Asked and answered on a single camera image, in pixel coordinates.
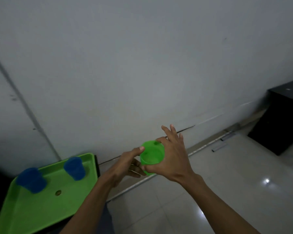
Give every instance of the green plastic tray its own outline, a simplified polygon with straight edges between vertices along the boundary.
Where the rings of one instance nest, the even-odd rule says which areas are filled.
[[[40,193],[32,194],[14,179],[0,212],[0,234],[32,234],[75,214],[98,180],[94,155],[78,157],[86,170],[80,181],[63,169],[67,159],[39,169],[47,180]]]

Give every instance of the tiled floor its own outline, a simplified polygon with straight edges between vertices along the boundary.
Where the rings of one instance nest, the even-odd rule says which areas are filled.
[[[194,171],[261,233],[293,233],[293,169],[243,133],[217,143],[190,157]],[[213,153],[219,143],[227,145]],[[214,233],[192,197],[162,176],[108,208],[116,233]]]

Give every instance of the left hand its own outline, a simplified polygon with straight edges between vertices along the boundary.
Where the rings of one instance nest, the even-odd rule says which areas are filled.
[[[118,161],[106,171],[103,175],[113,177],[113,187],[116,187],[126,176],[141,177],[146,176],[141,169],[141,163],[134,157],[140,155],[144,151],[144,147],[134,148],[132,151],[124,152]]]

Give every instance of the forearm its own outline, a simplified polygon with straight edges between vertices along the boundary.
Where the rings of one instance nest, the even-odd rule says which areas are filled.
[[[219,198],[200,175],[192,174],[180,181],[180,184],[196,201],[216,234],[259,233]]]
[[[101,176],[60,234],[94,233],[112,187],[113,177],[109,174]]]

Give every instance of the right hand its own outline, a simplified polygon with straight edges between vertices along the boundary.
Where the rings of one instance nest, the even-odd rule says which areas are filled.
[[[170,181],[182,182],[188,176],[195,174],[191,168],[188,154],[183,143],[183,136],[177,135],[175,127],[171,124],[170,130],[162,126],[167,138],[160,137],[156,141],[162,143],[165,148],[164,159],[154,165],[144,165],[142,169],[148,173],[156,173],[166,177]]]

